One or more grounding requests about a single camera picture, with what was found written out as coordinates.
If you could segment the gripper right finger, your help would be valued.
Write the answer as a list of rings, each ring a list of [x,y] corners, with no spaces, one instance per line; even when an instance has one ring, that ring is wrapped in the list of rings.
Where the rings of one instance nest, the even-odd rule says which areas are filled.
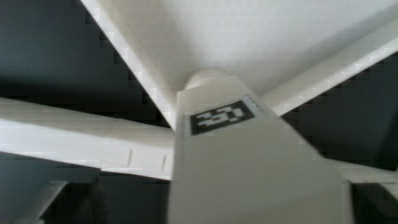
[[[378,183],[351,185],[353,224],[398,224],[398,198]]]

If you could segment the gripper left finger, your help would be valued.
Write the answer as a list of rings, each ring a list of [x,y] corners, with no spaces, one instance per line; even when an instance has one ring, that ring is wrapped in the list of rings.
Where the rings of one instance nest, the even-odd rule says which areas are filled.
[[[47,183],[23,224],[106,224],[106,196],[97,178],[88,182]]]

